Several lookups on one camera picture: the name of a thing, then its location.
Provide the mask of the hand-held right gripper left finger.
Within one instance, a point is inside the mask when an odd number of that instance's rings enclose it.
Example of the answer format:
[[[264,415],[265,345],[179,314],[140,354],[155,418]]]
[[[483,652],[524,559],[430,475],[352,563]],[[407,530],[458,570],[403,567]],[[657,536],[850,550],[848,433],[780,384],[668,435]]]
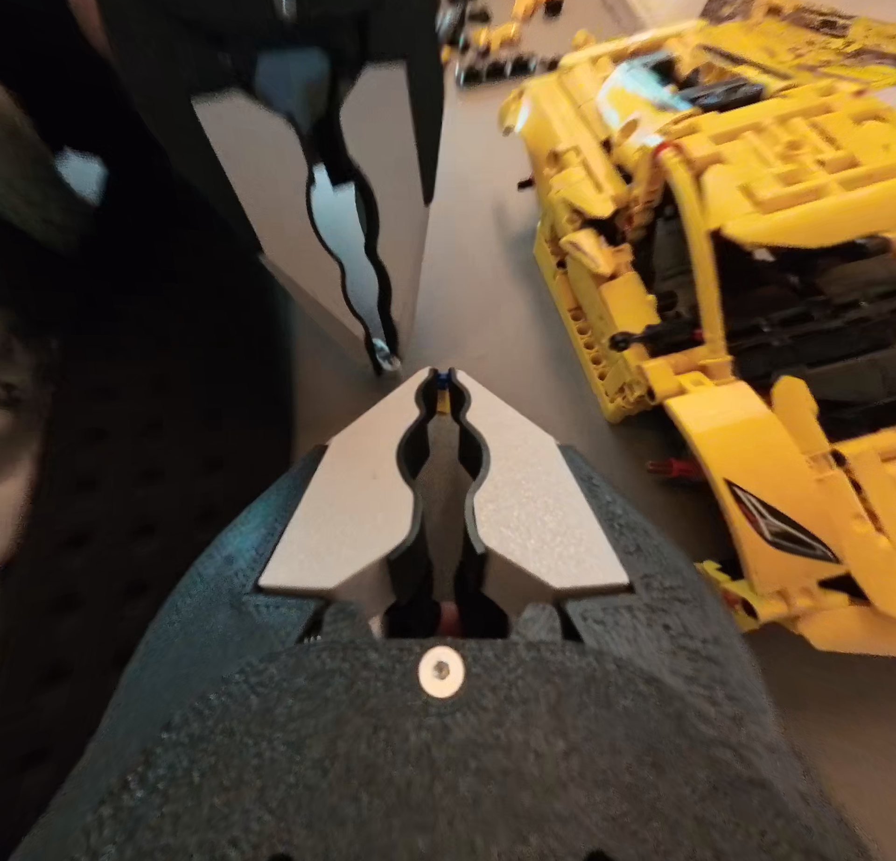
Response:
[[[420,415],[418,371],[335,434],[257,585],[269,594],[394,594],[388,557],[411,531],[399,444]]]

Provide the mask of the pile of yellow black pieces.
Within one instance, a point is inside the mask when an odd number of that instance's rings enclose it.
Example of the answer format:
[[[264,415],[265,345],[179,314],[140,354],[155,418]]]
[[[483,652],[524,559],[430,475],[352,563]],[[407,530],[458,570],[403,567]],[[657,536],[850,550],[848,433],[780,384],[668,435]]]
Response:
[[[442,66],[461,91],[552,73],[562,53],[523,48],[536,15],[552,22],[567,0],[439,0],[435,17]]]

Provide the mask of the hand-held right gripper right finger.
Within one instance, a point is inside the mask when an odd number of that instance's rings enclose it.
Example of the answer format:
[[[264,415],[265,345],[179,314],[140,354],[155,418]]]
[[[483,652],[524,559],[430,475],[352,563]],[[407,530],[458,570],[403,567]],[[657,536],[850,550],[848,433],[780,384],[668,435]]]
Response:
[[[631,580],[554,437],[469,374],[452,412],[473,483],[465,527],[484,594],[609,594]]]

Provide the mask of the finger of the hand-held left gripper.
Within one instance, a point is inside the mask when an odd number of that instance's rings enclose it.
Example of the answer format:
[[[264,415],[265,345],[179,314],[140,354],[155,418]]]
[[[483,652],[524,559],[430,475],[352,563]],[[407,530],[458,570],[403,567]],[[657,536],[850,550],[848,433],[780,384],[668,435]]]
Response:
[[[368,66],[348,93],[341,110],[347,150],[363,173],[374,197],[378,217],[375,253],[391,285],[389,314],[398,346],[393,356],[408,355],[420,292],[421,270],[427,241],[429,209],[424,203],[419,160],[403,64]],[[342,212],[349,218],[348,236],[341,240],[351,302],[373,337],[385,340],[386,316],[376,310],[377,278],[372,250],[373,214],[359,214],[360,188],[349,203],[347,188],[335,191]]]
[[[315,235],[308,164],[292,125],[237,89],[198,95],[192,105],[259,241],[264,266],[350,357],[382,374],[364,323],[346,301],[341,265]]]

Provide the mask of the dark perforated panel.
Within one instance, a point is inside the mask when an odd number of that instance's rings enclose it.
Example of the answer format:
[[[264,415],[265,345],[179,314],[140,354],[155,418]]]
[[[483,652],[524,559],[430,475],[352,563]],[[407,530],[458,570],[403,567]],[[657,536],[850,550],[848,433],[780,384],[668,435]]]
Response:
[[[2,859],[98,728],[153,615],[288,467],[288,329],[252,252],[197,226],[75,260],[5,251],[49,416],[2,564]]]

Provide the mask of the yellow brick toy car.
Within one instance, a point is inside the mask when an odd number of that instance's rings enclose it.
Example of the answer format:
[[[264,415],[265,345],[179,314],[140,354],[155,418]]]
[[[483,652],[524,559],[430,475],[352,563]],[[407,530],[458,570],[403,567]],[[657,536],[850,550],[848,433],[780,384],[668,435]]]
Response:
[[[894,657],[894,24],[708,0],[522,66],[534,257],[605,418],[661,409],[648,470],[711,489],[698,569],[744,631]]]

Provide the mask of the grey desk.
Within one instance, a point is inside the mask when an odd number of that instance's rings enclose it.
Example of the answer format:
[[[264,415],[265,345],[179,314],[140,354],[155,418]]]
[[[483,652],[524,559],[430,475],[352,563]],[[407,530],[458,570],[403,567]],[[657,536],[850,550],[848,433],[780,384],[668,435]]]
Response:
[[[560,53],[576,31],[624,33],[604,0],[567,0],[563,14],[526,27],[524,49]],[[575,446],[693,561],[727,560],[733,548],[708,489],[669,485],[645,464],[678,452],[659,413],[621,426],[603,418],[546,288],[532,248],[537,203],[517,183],[524,148],[497,124],[511,84],[459,91],[447,77],[438,180],[427,230],[416,322],[403,374],[457,366],[511,406]],[[306,314],[295,326],[295,458],[330,438],[391,386],[357,363]],[[461,546],[469,480],[457,432],[431,429],[421,475],[439,596],[447,598]],[[894,659],[817,651],[775,626],[747,636],[801,755],[881,859],[894,859]]]

